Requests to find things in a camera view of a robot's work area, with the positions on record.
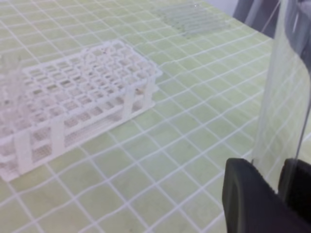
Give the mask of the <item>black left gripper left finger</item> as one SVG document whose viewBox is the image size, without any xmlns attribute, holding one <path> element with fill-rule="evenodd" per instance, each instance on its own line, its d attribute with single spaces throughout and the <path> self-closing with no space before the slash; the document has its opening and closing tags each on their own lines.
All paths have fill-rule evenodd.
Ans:
<svg viewBox="0 0 311 233">
<path fill-rule="evenodd" d="M 292 211 L 247 160 L 230 158 L 222 190 L 228 233 L 309 233 L 310 225 Z"/>
</svg>

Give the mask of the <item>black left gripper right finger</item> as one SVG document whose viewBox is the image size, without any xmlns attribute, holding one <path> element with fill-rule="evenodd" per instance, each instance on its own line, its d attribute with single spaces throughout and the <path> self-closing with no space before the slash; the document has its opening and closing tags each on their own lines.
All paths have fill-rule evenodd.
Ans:
<svg viewBox="0 0 311 233">
<path fill-rule="evenodd" d="M 300 217 L 311 217 L 311 165 L 286 159 L 278 182 L 278 195 Z"/>
</svg>

